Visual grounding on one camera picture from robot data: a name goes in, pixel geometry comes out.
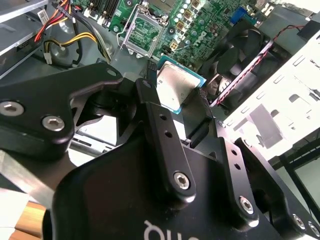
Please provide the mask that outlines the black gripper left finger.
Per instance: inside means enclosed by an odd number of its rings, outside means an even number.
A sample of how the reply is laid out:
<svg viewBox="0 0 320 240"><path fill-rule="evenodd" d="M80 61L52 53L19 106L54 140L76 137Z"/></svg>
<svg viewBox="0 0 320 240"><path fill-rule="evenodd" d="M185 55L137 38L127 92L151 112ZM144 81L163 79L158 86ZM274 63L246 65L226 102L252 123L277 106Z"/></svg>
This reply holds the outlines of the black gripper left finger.
<svg viewBox="0 0 320 240"><path fill-rule="evenodd" d="M158 192L168 202L195 199L186 154L153 79L131 81L103 62L1 85L0 172L38 202L51 203L74 168L67 149L75 131L101 115L119 120L122 142L142 128L159 171Z"/></svg>

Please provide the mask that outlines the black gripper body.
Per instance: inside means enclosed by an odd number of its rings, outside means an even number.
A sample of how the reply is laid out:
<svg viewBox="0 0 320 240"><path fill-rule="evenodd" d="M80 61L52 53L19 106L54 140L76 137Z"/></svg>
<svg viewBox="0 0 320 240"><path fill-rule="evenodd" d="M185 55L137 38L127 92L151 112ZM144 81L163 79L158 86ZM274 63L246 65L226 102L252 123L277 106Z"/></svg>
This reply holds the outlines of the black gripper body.
<svg viewBox="0 0 320 240"><path fill-rule="evenodd" d="M274 240L263 216L239 231L229 220L217 162L185 149L196 197L172 209L158 196L160 184L147 147L133 140L71 171L58 185L43 225L46 240Z"/></svg>

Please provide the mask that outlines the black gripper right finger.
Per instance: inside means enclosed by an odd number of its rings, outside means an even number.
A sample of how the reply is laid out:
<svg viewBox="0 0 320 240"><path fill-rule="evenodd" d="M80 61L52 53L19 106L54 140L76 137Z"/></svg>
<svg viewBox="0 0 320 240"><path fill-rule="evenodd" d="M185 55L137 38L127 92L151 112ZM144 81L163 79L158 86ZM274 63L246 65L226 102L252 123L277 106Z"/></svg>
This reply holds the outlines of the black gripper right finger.
<svg viewBox="0 0 320 240"><path fill-rule="evenodd" d="M225 223L243 233L271 227L284 240L319 239L319 225L262 155L242 138L223 138L201 88L186 98L182 117L190 147L215 160L208 195Z"/></svg>

